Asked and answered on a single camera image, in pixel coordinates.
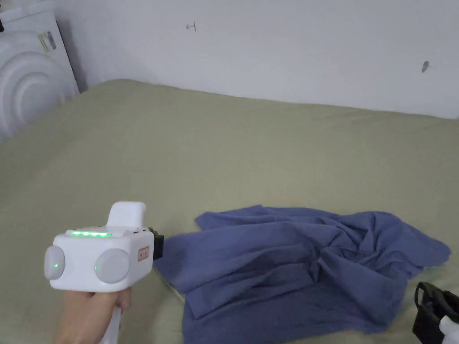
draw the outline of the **round gray button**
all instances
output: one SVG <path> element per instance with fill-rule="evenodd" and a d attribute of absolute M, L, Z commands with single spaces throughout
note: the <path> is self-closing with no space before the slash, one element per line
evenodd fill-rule
<path fill-rule="evenodd" d="M 65 268 L 64 251 L 59 246 L 48 247 L 45 253 L 46 279 L 58 279 Z"/>
<path fill-rule="evenodd" d="M 105 283 L 121 281 L 129 272 L 130 262 L 126 252 L 120 249 L 110 249 L 102 253 L 95 261 L 95 275 Z"/>

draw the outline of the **white washing machine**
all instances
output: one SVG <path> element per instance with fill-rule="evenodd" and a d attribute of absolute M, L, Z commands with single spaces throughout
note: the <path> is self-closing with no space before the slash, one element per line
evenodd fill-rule
<path fill-rule="evenodd" d="M 0 12 L 0 141 L 78 94 L 51 2 Z"/>

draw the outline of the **mattress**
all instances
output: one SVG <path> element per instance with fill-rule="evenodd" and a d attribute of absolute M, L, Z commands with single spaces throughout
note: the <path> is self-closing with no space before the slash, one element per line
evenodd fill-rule
<path fill-rule="evenodd" d="M 459 122 L 288 104 L 128 80 L 104 83 L 0 145 L 0 341 L 50 343 L 62 292 L 43 276 L 55 235 L 139 200 L 166 237 L 204 211 L 255 204 L 388 211 L 453 251 L 411 281 L 381 334 L 298 343 L 417 343 L 420 280 L 459 293 Z M 182 301 L 153 272 L 133 287 L 120 343 L 181 343 Z"/>

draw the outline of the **finger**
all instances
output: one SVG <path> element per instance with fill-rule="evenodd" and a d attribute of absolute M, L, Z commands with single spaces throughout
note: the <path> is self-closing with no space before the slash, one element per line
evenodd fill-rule
<path fill-rule="evenodd" d="M 131 307 L 131 288 L 119 292 L 117 306 L 121 308 L 121 312 L 129 310 Z"/>
<path fill-rule="evenodd" d="M 83 302 L 84 300 L 91 297 L 91 293 L 80 292 L 80 291 L 64 291 L 64 301 L 65 302 Z"/>

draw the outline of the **orange label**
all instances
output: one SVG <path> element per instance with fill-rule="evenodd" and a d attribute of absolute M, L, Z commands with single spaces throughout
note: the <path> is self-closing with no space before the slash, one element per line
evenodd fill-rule
<path fill-rule="evenodd" d="M 144 247 L 142 249 L 139 250 L 139 261 L 142 261 L 144 259 L 147 259 L 148 256 L 150 255 L 150 247 L 147 246 L 147 247 Z"/>

